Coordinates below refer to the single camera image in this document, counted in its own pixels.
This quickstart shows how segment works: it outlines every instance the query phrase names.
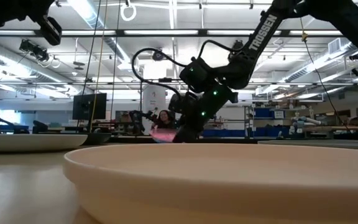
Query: black robotic arm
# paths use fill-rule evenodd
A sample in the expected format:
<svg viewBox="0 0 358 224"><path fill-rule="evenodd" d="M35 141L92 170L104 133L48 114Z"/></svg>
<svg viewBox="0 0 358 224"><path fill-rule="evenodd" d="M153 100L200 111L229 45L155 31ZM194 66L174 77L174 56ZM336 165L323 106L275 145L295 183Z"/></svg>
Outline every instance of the black robotic arm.
<svg viewBox="0 0 358 224"><path fill-rule="evenodd" d="M5 22L18 19L23 21L27 16L38 23L39 32L50 45L59 45L62 38L62 28L48 10L55 0L0 0L0 27Z"/></svg>
<svg viewBox="0 0 358 224"><path fill-rule="evenodd" d="M194 140L227 101L237 103L236 93L231 88L240 90L248 85L260 54L281 22L306 15L330 22L358 47L358 6L351 0L274 0L269 9L262 12L260 23L249 41L243 48L233 49L235 54L228 65L211 68L201 57L193 57L183 69L180 78L189 89L204 94L198 98L187 93L181 97L174 95L171 99L170 110L184 117L173 142Z"/></svg>

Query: wire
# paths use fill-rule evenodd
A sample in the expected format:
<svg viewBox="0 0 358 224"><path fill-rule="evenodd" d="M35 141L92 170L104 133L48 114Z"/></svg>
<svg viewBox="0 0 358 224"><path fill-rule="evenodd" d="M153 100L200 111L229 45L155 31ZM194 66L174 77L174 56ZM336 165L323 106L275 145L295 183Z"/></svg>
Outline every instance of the wire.
<svg viewBox="0 0 358 224"><path fill-rule="evenodd" d="M118 6L118 11L120 10L121 6L121 0L119 0L119 6ZM120 13L117 14L117 29L119 28L119 17L120 17ZM114 68L113 68L113 75L112 75L112 88L111 88L111 107L110 107L110 131L112 128L112 105L114 104L114 87L116 86L116 69L117 69L117 50L118 50L118 37L116 37L116 46L114 49Z"/></svg>
<svg viewBox="0 0 358 224"><path fill-rule="evenodd" d="M98 7L98 13L97 13L97 15L96 15L96 18L99 18L99 15L100 15L101 2L102 2L102 0L99 0L99 7ZM98 23L99 23L99 19L96 20L96 24L94 25L94 31L93 31L93 37L92 37L91 50L90 50L90 52L89 52L88 66L86 67L85 82L84 82L84 88L82 89L81 101L83 100L83 97L84 97L84 94L85 94L86 82L88 81L88 75L89 75L89 71L90 71L90 65L91 65L91 58L92 58L94 40L95 40L95 38L96 38L96 31L98 30ZM77 128L76 128L76 130L75 130L75 133L78 132L78 127L79 127L79 126L80 126L80 120L77 120Z"/></svg>
<svg viewBox="0 0 358 224"><path fill-rule="evenodd" d="M232 48L226 47L225 45L220 44L219 42L216 42L214 40L206 40L206 41L204 41L204 43L201 46L200 53L198 54L198 58L200 58L202 56L204 48L205 48L205 45L208 44L208 43L217 45L218 47L223 48L224 50L227 50L227 51L230 51L230 52L240 52L242 50L242 48L243 48L243 47L241 47L239 49L232 49Z"/></svg>
<svg viewBox="0 0 358 224"><path fill-rule="evenodd" d="M136 68L135 68L135 61L136 61L136 58L139 54L141 54L142 52L146 52L146 51L154 51L154 52L157 52L159 54L162 54L166 59L168 59L169 61L171 61L172 63L174 63L175 65L178 65L178 66L181 66L181 67L186 67L186 65L182 64L182 63L179 63L177 61L175 61L174 59L172 59L171 57L169 57L167 54L165 54L164 52L162 52L161 50L159 49L154 49L154 48L151 48L151 47L147 47L147 48L144 48L144 49L140 49L138 50L135 55L132 57L132 71L134 72L134 75L136 76L136 78L138 78L140 81L142 82L145 82L145 83L148 83L150 85L156 85L156 86L160 86L160 87L164 87L164 88L167 88L169 90L172 90L173 92L175 92L179 99L181 98L181 95L179 93L179 91L177 89L175 89L174 87L171 87L171 86L168 86L168 85L165 85L165 84L161 84L161 83L154 83L152 81L148 81L148 80L145 80L144 78L142 78L136 71Z"/></svg>
<svg viewBox="0 0 358 224"><path fill-rule="evenodd" d="M102 39L104 37L104 31L106 31L106 20L107 20L107 6L106 6L106 10L104 12L104 27L103 27L103 33L102 33ZM103 56L103 43L104 41L102 41L101 46L100 46L100 56L99 56L99 68L98 68L98 77L96 79L96 87L95 87L95 95L94 95L94 100L93 100L93 108L92 108L92 115L91 115L91 119L90 122L91 124L89 125L89 133L92 133L92 121L93 121L93 117L94 117L94 111L96 108L96 99L98 97L97 93L98 93L98 88L99 88L99 77L100 77L100 66L102 64L102 56Z"/></svg>
<svg viewBox="0 0 358 224"><path fill-rule="evenodd" d="M25 53L25 55L23 55L23 57L22 58L20 58L20 60L16 63L16 65L18 65L19 63L21 63L22 61L23 61L23 59L25 58L25 56L27 56L29 53L27 52L27 53Z"/></svg>
<svg viewBox="0 0 358 224"><path fill-rule="evenodd" d="M323 81L322 81L322 79L321 79L321 75L320 75L320 73L318 72L317 68L316 68L315 65L314 65L314 60L313 60L313 58L312 58L312 56L311 56L311 54L310 54L307 40L305 39L305 40L303 40L303 42L305 43L306 50L308 51L308 55L309 55L309 57L310 57L311 63L312 63L313 66L314 66L314 70L315 70L315 71L317 72L317 74L318 74L318 78L319 78L319 80L320 80L321 86L324 88L324 91L325 91L326 94L327 94L329 103L330 103L331 106L333 107L333 110L334 110L334 113L335 113L337 119L340 120L340 122L342 123L343 126L345 126L345 128L346 128L347 131L351 132L351 130L347 127L347 125L345 124L345 122L343 122L343 120L339 117L339 114L338 114L338 112L337 112L336 109L335 109L335 106L334 106L334 104L333 104L333 102L332 102L332 100L331 100L331 97L329 96L329 93L328 93L328 91L327 91L326 87L324 86L324 83L323 83Z"/></svg>

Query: ductwork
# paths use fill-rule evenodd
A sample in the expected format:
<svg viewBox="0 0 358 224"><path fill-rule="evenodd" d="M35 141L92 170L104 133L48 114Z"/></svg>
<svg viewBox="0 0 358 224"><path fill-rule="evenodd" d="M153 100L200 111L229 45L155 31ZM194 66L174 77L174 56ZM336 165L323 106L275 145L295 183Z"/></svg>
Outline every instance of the ductwork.
<svg viewBox="0 0 358 224"><path fill-rule="evenodd" d="M92 0L68 0L70 6L83 18L90 28L95 29L108 29L102 18L98 17L96 6ZM104 42L111 48L117 55L121 63L130 63L131 59L125 51L117 44L116 40L112 37L103 37Z"/></svg>
<svg viewBox="0 0 358 224"><path fill-rule="evenodd" d="M335 62L338 58L353 54L358 51L357 47L346 38L338 38L328 44L328 49L313 57L314 65L311 59L307 60L301 67L289 71L282 81L292 82L293 80L307 75L314 71L314 66L318 69Z"/></svg>
<svg viewBox="0 0 358 224"><path fill-rule="evenodd" d="M43 68L32 61L23 58L22 55L15 54L10 50L5 49L0 46L0 66L8 65L12 67L13 71L9 71L17 76L23 75L23 73L31 74L31 75L40 75L39 78L42 79L43 82L72 82L73 80L64 77L56 72L53 72L47 68ZM82 87L74 86L78 91L82 91ZM93 93L92 90L86 88L86 93Z"/></svg>
<svg viewBox="0 0 358 224"><path fill-rule="evenodd" d="M358 65L356 65L355 67L350 67L347 70L343 70L343 71L341 71L341 72L339 72L337 74L334 74L334 75L336 76L336 78L341 77L343 75L348 75L348 74L351 73L351 70L354 69L354 68L358 69ZM333 92L336 92L336 91L339 91L341 89L346 88L346 86L345 87L339 87L339 88L335 87L335 86L333 86L332 88L329 88L329 87L326 87L326 88L328 89L328 93L333 93ZM287 93L287 94L285 94L285 97L296 98L296 96L301 95L301 94L305 94L305 88L302 88L301 90L296 90L296 91L291 92L291 93ZM320 86L316 86L316 87L308 88L308 93L307 94L310 94L311 96L312 95L320 95L320 94L325 95L326 92ZM282 99L282 98L284 98L283 95L278 95L278 96L275 97L275 99L277 99L277 100Z"/></svg>

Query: hanging cable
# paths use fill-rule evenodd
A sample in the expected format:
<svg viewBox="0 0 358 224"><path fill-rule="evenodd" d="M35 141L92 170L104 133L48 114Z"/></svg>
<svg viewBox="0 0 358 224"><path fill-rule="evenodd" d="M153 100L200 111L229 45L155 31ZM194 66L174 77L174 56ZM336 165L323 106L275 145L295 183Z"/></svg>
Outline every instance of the hanging cable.
<svg viewBox="0 0 358 224"><path fill-rule="evenodd" d="M199 54L198 54L198 58L200 58L200 57L202 56L202 54L203 54L203 52L204 52L205 45L208 44L208 43L217 45L218 47L223 48L224 50L227 50L227 51L229 51L229 52L238 53L238 52L240 52L240 51L242 50L242 47L239 48L239 49L232 49L232 48L226 47L225 45L220 44L219 42L216 42L216 41L214 41L214 40L206 40L206 41L204 41L204 43L203 43L202 46L201 46L200 52L199 52Z"/></svg>
<svg viewBox="0 0 358 224"><path fill-rule="evenodd" d="M120 10L120 7L122 7L121 6L121 0L119 0L118 10ZM119 28L119 13L117 14L117 27L116 27L116 29L118 29L118 28ZM112 118L112 105L114 103L114 88L116 86L117 50L118 50L118 37L116 37L116 46L115 46L115 49L114 49L114 69L112 71L113 75L112 75L112 88L111 88L110 129L112 127L112 119L111 119Z"/></svg>
<svg viewBox="0 0 358 224"><path fill-rule="evenodd" d="M104 12L104 21L103 21L103 24L104 24L104 27L103 27L103 33L102 33L102 39L104 37L104 31L106 31L106 20L107 20L107 6L106 6L106 10ZM93 116L94 116L94 111L95 111L95 108L96 108L96 99L97 99L97 93L98 93L98 88L99 88L99 77L100 77L100 66L102 64L102 56L103 56L103 43L104 41L102 41L101 43L101 46L100 46L100 56L99 56L99 67L98 67L98 77L96 79L96 87L95 87L95 94L94 94L94 100L93 100L93 108L92 108L92 115L91 115L91 124L90 124L90 128L89 128L89 133L92 132L92 121L93 121Z"/></svg>
<svg viewBox="0 0 358 224"><path fill-rule="evenodd" d="M145 80L144 78L142 78L138 73L137 73L137 70L135 68L135 63L136 63L136 58L139 54L141 54L142 52L146 52L146 51L153 51L153 52L157 52L159 54L162 54L166 59L168 59L169 61L171 61L172 63L174 63L175 65L178 65L178 66L181 66L181 67L185 67L186 65L182 64L182 63L179 63L177 61L175 61L174 59L172 59L171 57L169 57L167 54L165 54L164 52L162 52L161 50L159 49L154 49L154 48L144 48L144 49L141 49L139 51L137 51L135 53L135 55L132 57L132 71L134 72L134 75L136 76L136 78L138 78L140 81L142 82L145 82L145 83L148 83L150 85L157 85L157 86L160 86L160 87L164 87L164 88L167 88L169 90L172 90L173 92L175 92L178 97L180 98L180 93L177 89L175 89L174 87L171 87L171 86L168 86L168 85L165 85L165 84L161 84L161 83L154 83L152 81L148 81L148 80Z"/></svg>
<svg viewBox="0 0 358 224"><path fill-rule="evenodd" d="M308 43L307 43L307 41L308 41L308 40L307 40L308 34L305 32L305 30L304 30L304 28L303 28L302 18L300 18L300 21L301 21L301 27L302 27L302 42L305 43L306 50L307 50L307 52L308 52L309 58L310 58L310 60L311 60L311 63L312 63L313 66L314 66L314 70L315 70L316 73L318 74L318 78L319 78L319 80L320 80L321 86L324 88L324 91L325 91L326 94L327 94L328 101L329 101L329 103L331 104L331 106L333 107L333 110L334 110L334 113L335 113L335 115L336 115L336 118L341 122L341 124L342 124L343 126L345 126L345 128L346 128L346 130L347 130L348 132L351 132L351 130L347 127L346 123L339 117L339 114L338 114L338 112L336 111L336 108L335 108L335 106L334 106L334 104L333 104L333 101L331 100L331 97L329 96L329 93L328 93L326 87L324 86L323 80L321 79L321 75L320 75L320 73L318 72L318 69L316 68L316 66L314 65L314 60L313 60L313 58L312 58L312 56L311 56L311 54L310 54L309 47L308 47Z"/></svg>
<svg viewBox="0 0 358 224"><path fill-rule="evenodd" d="M100 15L101 2L102 2L102 0L99 0L99 7L98 7L98 13L96 15L96 18L99 18L99 15ZM90 71L94 40L96 38L96 31L98 30L98 23L99 23L99 19L96 20L96 24L94 25L92 44L91 44L91 51L89 52L88 66L86 67L86 75L85 75L84 87L82 89L82 94L81 94L81 101L83 100L83 97L84 97L84 94L85 94L86 83L88 82L88 75L89 75L89 71ZM75 130L75 133L78 132L78 127L79 126L80 126L80 120L77 120L77 128Z"/></svg>

